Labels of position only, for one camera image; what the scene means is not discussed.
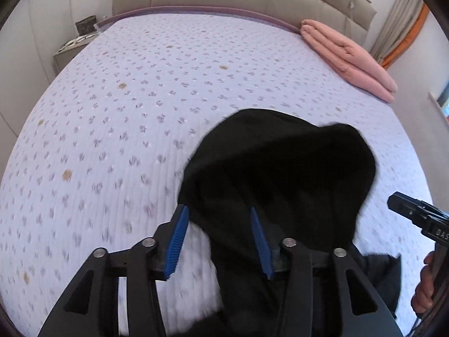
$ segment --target nightstand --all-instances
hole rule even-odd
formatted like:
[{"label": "nightstand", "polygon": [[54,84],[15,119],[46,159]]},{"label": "nightstand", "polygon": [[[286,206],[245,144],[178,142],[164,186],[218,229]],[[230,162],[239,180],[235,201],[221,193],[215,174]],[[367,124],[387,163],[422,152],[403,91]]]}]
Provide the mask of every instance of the nightstand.
[{"label": "nightstand", "polygon": [[54,61],[55,61],[55,71],[58,75],[64,67],[66,67],[69,62],[75,58],[75,56],[82,51],[86,46],[91,43],[96,37],[98,37],[98,34],[90,34],[90,37],[83,39],[81,41],[75,41],[69,46],[66,46],[62,48],[58,53],[53,55]]}]

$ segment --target orange curtain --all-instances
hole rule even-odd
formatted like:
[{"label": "orange curtain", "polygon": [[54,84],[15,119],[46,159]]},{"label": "orange curtain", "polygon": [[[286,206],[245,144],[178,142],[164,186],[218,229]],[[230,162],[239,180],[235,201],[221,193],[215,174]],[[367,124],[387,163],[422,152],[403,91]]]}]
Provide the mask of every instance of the orange curtain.
[{"label": "orange curtain", "polygon": [[424,4],[423,8],[421,9],[421,12],[419,13],[418,19],[415,21],[415,23],[413,24],[412,28],[407,33],[405,38],[388,56],[384,58],[384,60],[380,64],[383,68],[387,69],[388,67],[390,67],[400,56],[403,55],[403,53],[407,49],[409,49],[409,47],[415,41],[419,32],[423,28],[428,15],[429,15],[429,8],[427,7],[426,4]]}]

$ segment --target blue gripper pad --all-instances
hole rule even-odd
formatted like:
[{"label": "blue gripper pad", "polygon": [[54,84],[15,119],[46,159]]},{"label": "blue gripper pad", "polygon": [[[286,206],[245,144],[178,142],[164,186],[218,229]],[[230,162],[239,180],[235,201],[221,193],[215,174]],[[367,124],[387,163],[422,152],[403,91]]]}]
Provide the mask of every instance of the blue gripper pad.
[{"label": "blue gripper pad", "polygon": [[165,254],[165,267],[163,273],[167,279],[176,270],[176,266],[179,260],[179,254],[181,253],[181,248],[184,242],[184,237],[185,233],[187,232],[188,225],[189,225],[189,208],[183,206],[179,218],[174,227],[171,239],[168,243],[167,253]]},{"label": "blue gripper pad", "polygon": [[272,251],[266,239],[262,224],[255,208],[251,208],[251,230],[254,242],[259,253],[260,265],[262,271],[271,280],[274,276],[274,268],[272,262]]}]

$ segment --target curtain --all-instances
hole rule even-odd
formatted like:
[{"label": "curtain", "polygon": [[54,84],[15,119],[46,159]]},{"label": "curtain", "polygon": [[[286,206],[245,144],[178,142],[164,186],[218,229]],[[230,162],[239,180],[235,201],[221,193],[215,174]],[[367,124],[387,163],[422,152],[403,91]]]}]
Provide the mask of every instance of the curtain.
[{"label": "curtain", "polygon": [[404,37],[404,39],[399,43],[399,45],[393,49],[393,51],[384,58],[380,64],[384,69],[388,69],[396,60],[402,56],[402,54],[409,49],[412,43],[415,41],[416,37],[423,29],[424,23],[429,15],[429,8],[426,4],[423,5],[421,12],[419,13],[418,19],[415,21],[410,31]]},{"label": "curtain", "polygon": [[395,0],[370,52],[378,63],[401,43],[417,20],[423,5],[423,0]]}]

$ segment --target finger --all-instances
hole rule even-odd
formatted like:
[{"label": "finger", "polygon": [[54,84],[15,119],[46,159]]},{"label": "finger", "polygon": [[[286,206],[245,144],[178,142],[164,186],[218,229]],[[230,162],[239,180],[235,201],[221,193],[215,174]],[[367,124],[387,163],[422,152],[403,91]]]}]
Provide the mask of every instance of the finger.
[{"label": "finger", "polygon": [[432,278],[432,268],[426,265],[421,270],[421,290],[424,294],[431,298],[434,292],[433,278]]},{"label": "finger", "polygon": [[426,296],[420,284],[416,287],[414,298],[416,299],[416,302],[426,310],[429,309],[433,304],[432,299]]},{"label": "finger", "polygon": [[424,259],[424,264],[425,265],[431,265],[433,262],[433,255],[434,255],[435,251],[430,252],[426,258]]},{"label": "finger", "polygon": [[412,309],[416,314],[422,314],[426,311],[426,309],[418,303],[418,301],[416,300],[416,296],[413,296],[410,305],[412,306]]}]

